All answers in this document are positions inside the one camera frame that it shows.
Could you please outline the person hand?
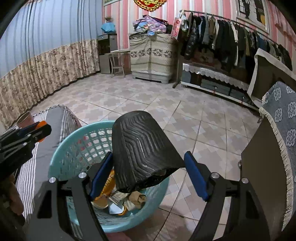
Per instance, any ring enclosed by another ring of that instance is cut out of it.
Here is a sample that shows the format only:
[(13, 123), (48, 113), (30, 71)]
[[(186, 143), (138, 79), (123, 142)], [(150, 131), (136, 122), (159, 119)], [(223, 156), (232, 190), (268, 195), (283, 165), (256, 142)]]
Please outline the person hand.
[(10, 208), (16, 215), (21, 215), (23, 213), (23, 203), (14, 182), (15, 177), (11, 174), (7, 182)]

